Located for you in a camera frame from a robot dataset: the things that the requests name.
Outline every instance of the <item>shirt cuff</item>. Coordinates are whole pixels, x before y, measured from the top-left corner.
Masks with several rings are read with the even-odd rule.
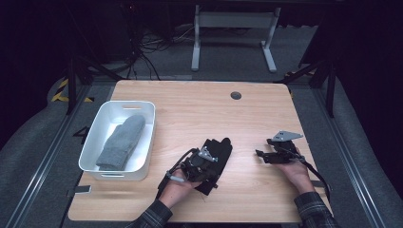
[[[332,215],[317,192],[301,194],[294,199],[294,202],[302,220],[315,216],[328,217]]]
[[[154,223],[154,227],[163,227],[166,222],[172,217],[172,212],[158,199],[143,212],[143,218],[147,223]]]

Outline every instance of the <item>wooden table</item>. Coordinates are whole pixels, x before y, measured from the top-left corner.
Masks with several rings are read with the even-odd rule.
[[[237,91],[239,100],[230,94]],[[173,209],[170,221],[300,222],[297,190],[255,149],[268,152],[266,139],[280,130],[303,134],[288,88],[278,84],[120,81],[114,101],[149,101],[156,106],[156,131],[148,175],[141,181],[95,180],[84,173],[79,185],[89,194],[74,197],[72,220],[133,220],[155,199],[166,170],[206,139],[229,138],[232,154],[209,196],[198,191]],[[293,140],[313,166],[305,138]],[[328,204],[323,189],[317,189]]]

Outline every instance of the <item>wrist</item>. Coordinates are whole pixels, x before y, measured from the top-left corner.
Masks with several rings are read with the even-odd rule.
[[[299,179],[293,181],[294,186],[298,190],[299,194],[304,194],[307,192],[315,192],[315,187],[312,184],[311,180],[309,178],[306,179]]]

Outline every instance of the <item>gray carpet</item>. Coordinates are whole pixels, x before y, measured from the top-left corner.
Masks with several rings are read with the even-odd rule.
[[[265,31],[251,29],[239,35],[228,30],[208,30],[201,37],[200,70],[190,70],[193,43],[191,37],[163,51],[146,54],[163,80],[193,81],[245,81],[271,82],[282,79],[285,72],[297,69],[298,62],[316,28],[278,28],[271,50],[278,67],[277,73],[269,73],[259,41]],[[138,79],[149,80],[150,69],[145,61],[138,60],[133,68]],[[131,72],[129,78],[136,76]],[[303,77],[289,84],[294,104],[302,123],[305,137],[310,144],[318,171],[333,188],[331,205],[335,218],[342,227],[372,227],[368,211],[357,195],[356,186],[342,159],[334,132],[329,123],[336,124],[351,157],[382,217],[378,227],[403,227],[403,204],[384,175],[368,144],[359,120],[350,106],[342,86],[336,84],[335,118],[329,120],[323,112],[323,89],[312,90]],[[54,95],[61,80],[54,83],[48,99]],[[97,77],[85,96],[93,97],[92,103],[81,103],[60,139],[50,160],[45,180],[32,196],[33,201],[18,220],[21,227],[124,227],[126,222],[76,222],[66,215],[70,198],[66,192],[76,184],[81,170],[78,158],[82,138],[74,133],[91,126],[100,105],[109,99],[114,83],[105,77]],[[61,124],[68,118],[67,103],[49,102],[48,106],[24,124],[3,147],[0,153],[0,227],[5,227],[23,197],[32,175],[41,166],[42,159],[54,147],[54,138]]]

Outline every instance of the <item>white plastic bin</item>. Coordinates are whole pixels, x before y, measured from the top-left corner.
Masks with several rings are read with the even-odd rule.
[[[106,140],[116,126],[135,114],[143,115],[145,126],[142,136],[130,153],[124,171],[100,171],[95,163],[103,151]],[[81,152],[80,168],[96,180],[140,181],[148,173],[155,128],[155,105],[144,101],[110,101],[104,103],[89,129]]]

